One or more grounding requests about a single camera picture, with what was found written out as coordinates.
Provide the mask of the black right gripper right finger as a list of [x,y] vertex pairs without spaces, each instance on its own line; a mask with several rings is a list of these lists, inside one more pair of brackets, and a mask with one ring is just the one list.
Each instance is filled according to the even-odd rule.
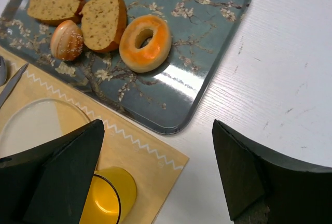
[[234,223],[331,223],[331,168],[291,158],[225,123],[212,128]]

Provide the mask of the sesame bread roll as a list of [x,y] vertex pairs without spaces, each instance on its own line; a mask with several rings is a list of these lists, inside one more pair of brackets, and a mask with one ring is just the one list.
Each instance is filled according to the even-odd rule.
[[72,20],[62,22],[54,31],[51,42],[51,54],[62,61],[73,61],[82,52],[84,39],[81,29]]

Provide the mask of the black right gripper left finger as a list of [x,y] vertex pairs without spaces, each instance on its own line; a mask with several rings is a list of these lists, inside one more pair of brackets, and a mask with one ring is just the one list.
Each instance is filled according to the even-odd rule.
[[1,158],[1,223],[79,223],[103,138],[97,119]]

